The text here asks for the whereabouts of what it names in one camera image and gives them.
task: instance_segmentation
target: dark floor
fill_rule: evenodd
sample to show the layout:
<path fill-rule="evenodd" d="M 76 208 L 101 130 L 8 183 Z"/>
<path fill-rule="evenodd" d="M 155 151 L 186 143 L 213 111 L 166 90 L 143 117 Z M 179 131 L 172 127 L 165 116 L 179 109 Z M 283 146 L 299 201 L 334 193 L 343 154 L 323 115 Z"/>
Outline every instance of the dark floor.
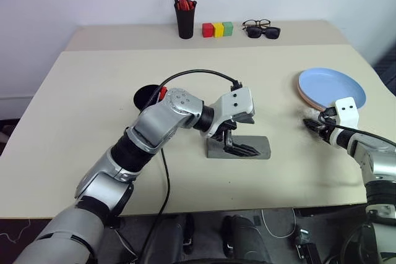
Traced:
<path fill-rule="evenodd" d="M 296 253 L 290 239 L 273 238 L 262 224 L 259 210 L 195 213 L 196 232 L 194 234 L 194 250 L 184 259 L 193 258 L 224 258 L 220 226 L 226 215 L 242 215 L 254 221 L 262 234 L 272 261 L 275 264 L 303 263 Z M 271 231 L 276 235 L 284 235 L 293 229 L 293 214 L 291 209 L 265 210 L 265 219 Z M 349 207 L 345 210 L 297 217 L 297 224 L 311 232 L 311 239 L 317 244 L 322 261 L 327 257 L 339 253 L 343 238 L 357 224 L 364 221 L 363 207 Z M 34 240 L 35 236 L 44 228 L 47 220 L 32 220 L 32 225 L 26 229 L 18 243 L 9 242 L 5 236 L 0 237 L 0 263 L 8 264 L 15 260 L 23 248 Z M 120 231 L 129 240 L 133 248 L 139 251 L 153 222 L 153 216 L 130 216 L 124 218 Z M 0 220 L 0 232 L 8 232 L 11 239 L 18 236 L 20 230 L 27 225 L 27 220 Z M 129 259 L 129 254 L 121 245 L 112 229 L 106 229 L 101 251 L 98 255 L 99 263 L 122 263 Z"/>

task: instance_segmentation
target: stacked plates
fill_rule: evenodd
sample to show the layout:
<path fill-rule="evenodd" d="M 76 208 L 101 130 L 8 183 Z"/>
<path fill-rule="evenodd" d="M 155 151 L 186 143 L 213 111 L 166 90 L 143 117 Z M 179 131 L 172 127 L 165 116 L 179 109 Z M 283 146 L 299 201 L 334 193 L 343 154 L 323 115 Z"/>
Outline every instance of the stacked plates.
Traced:
<path fill-rule="evenodd" d="M 357 108 L 366 102 L 363 88 L 351 77 L 328 68 L 312 68 L 303 71 L 298 78 L 298 93 L 308 105 L 323 111 L 334 101 L 353 97 Z"/>

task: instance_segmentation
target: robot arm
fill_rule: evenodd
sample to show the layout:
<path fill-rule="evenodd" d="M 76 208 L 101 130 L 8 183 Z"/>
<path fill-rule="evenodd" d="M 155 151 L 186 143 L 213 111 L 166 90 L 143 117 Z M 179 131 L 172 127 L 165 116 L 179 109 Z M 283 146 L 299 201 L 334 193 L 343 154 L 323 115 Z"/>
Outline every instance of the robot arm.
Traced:
<path fill-rule="evenodd" d="M 376 135 L 357 131 L 358 110 L 352 97 L 337 100 L 335 107 L 327 108 L 319 122 L 305 119 L 305 125 L 326 142 L 346 149 L 359 164 L 366 188 L 368 224 L 362 226 L 364 250 L 372 262 L 396 255 L 396 146 Z"/>
<path fill-rule="evenodd" d="M 75 204 L 60 212 L 20 254 L 15 263 L 95 263 L 107 220 L 118 216 L 133 192 L 142 168 L 178 128 L 195 128 L 209 138 L 226 132 L 224 122 L 253 123 L 250 89 L 224 94 L 212 106 L 187 91 L 168 90 L 146 108 L 82 178 Z"/>

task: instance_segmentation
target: black cup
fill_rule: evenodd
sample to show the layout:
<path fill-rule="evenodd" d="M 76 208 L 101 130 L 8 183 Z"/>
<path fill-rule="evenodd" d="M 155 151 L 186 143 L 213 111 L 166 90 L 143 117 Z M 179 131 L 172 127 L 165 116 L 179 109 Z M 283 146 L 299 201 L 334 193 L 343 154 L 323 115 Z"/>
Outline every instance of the black cup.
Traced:
<path fill-rule="evenodd" d="M 192 38 L 194 34 L 194 14 L 196 8 L 190 9 L 189 11 L 181 11 L 178 9 L 178 5 L 174 5 L 176 10 L 176 18 L 178 19 L 179 36 L 185 40 Z"/>

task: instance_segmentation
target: eyeglasses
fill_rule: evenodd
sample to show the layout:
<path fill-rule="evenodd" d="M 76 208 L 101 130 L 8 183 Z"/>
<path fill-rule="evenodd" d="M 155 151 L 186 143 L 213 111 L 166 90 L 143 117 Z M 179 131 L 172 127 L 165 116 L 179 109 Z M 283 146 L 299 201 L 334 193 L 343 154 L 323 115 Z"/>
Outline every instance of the eyeglasses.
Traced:
<path fill-rule="evenodd" d="M 271 27 L 271 21 L 267 19 L 262 20 L 247 20 L 242 23 L 243 30 L 246 30 L 248 37 L 259 38 L 261 34 L 265 37 L 276 40 L 280 34 L 280 28 Z"/>

